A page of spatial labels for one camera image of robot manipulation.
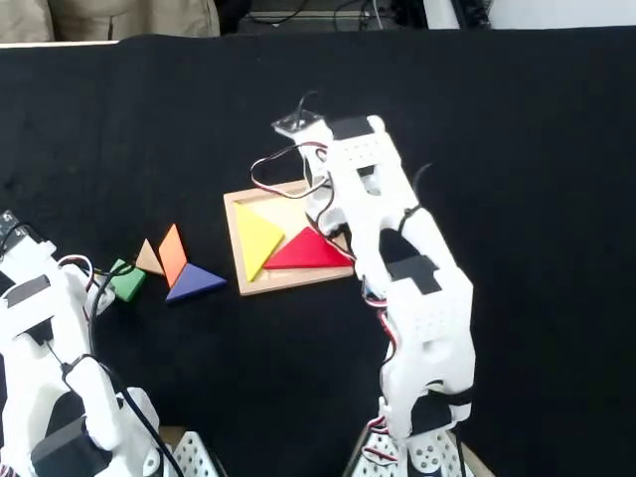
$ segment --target black table surface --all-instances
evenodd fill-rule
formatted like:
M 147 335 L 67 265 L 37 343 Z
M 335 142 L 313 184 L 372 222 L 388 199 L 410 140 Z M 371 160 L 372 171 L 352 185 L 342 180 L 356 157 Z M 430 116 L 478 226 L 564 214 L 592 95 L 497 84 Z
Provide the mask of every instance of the black table surface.
M 269 124 L 305 91 L 378 114 L 409 177 L 433 163 L 422 203 L 475 286 L 465 440 L 498 475 L 608 475 L 634 442 L 635 51 L 629 28 L 1 51 L 0 206 L 101 266 L 177 223 L 229 285 L 166 306 L 148 278 L 100 317 L 99 356 L 230 475 L 335 476 L 387 339 L 355 278 L 239 297 L 222 195 L 288 144 Z

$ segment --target green piece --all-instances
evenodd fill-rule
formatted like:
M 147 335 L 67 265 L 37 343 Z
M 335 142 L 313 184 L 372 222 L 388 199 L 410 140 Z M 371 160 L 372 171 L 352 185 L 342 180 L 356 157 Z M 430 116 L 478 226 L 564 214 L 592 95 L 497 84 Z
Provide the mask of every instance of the green piece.
M 112 266 L 110 271 L 114 271 L 118 266 L 125 263 L 122 259 L 118 259 L 115 262 L 115 265 Z M 115 295 L 119 297 L 119 299 L 123 301 L 130 301 L 132 297 L 135 296 L 137 289 L 143 283 L 143 280 L 146 278 L 146 272 L 140 270 L 139 268 L 135 268 L 130 273 L 126 273 L 121 276 L 113 276 L 110 283 L 115 289 Z

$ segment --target wooden tray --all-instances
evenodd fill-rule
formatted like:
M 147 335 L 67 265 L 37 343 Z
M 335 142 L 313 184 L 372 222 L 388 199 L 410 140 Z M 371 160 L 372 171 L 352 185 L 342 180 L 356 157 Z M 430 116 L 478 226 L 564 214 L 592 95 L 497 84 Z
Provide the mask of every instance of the wooden tray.
M 307 187 L 303 181 L 279 184 L 277 188 L 289 193 L 298 193 Z M 333 280 L 353 275 L 353 267 L 334 268 L 292 268 L 286 270 L 261 270 L 253 281 L 247 281 L 245 268 L 242 261 L 240 237 L 237 229 L 237 218 L 234 203 L 242 204 L 265 220 L 279 226 L 285 232 L 285 238 L 274 251 L 276 253 L 290 240 L 309 226 L 305 217 L 304 199 L 286 199 L 261 189 L 249 189 L 246 191 L 231 192 L 223 196 L 232 241 L 232 251 L 235 257 L 237 269 L 238 290 L 241 295 L 253 295 L 264 291 L 280 290 L 292 286 L 317 283 L 319 281 Z M 344 245 L 343 238 L 337 242 Z

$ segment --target tangram piece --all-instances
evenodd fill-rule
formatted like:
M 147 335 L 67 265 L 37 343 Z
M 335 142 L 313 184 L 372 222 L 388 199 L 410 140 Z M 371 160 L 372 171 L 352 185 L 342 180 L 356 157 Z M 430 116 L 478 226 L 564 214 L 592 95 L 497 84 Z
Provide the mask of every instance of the tangram piece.
M 123 263 L 125 263 L 125 261 L 123 261 L 122 259 L 118 259 L 115 262 L 115 265 L 112 266 L 110 271 L 114 271 Z M 119 297 L 123 301 L 130 301 L 132 300 L 132 297 L 135 295 L 145 278 L 146 273 L 139 268 L 135 268 L 130 273 L 126 273 L 125 275 L 113 276 L 112 280 L 110 280 L 110 284 L 114 287 L 115 295 L 117 295 L 117 297 Z
M 159 256 L 166 272 L 168 286 L 172 288 L 188 262 L 176 225 L 172 225 L 161 245 L 159 245 Z
M 226 281 L 191 263 L 186 263 L 166 301 L 168 303 L 225 285 Z
M 235 203 L 238 236 L 247 281 L 252 281 L 285 233 L 246 206 Z
M 140 270 L 156 273 L 157 275 L 165 274 L 163 268 L 161 268 L 161 263 L 159 263 L 159 258 L 157 258 L 152 246 L 150 246 L 148 239 L 144 241 L 141 250 L 139 250 L 135 266 Z
M 303 229 L 290 243 L 273 255 L 263 268 L 322 268 L 351 266 L 340 253 L 310 227 Z

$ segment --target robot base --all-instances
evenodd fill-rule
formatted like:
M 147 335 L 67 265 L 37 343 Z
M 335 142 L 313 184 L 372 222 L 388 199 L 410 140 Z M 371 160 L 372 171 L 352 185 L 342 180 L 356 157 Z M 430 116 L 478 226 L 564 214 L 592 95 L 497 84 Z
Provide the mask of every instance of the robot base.
M 457 447 L 445 430 L 411 437 L 407 446 L 409 462 L 400 462 L 399 465 L 369 451 L 363 451 L 365 448 L 372 448 L 387 456 L 398 456 L 398 449 L 390 436 L 365 429 L 343 477 L 461 477 Z M 464 466 L 466 477 L 474 477 L 468 466 Z

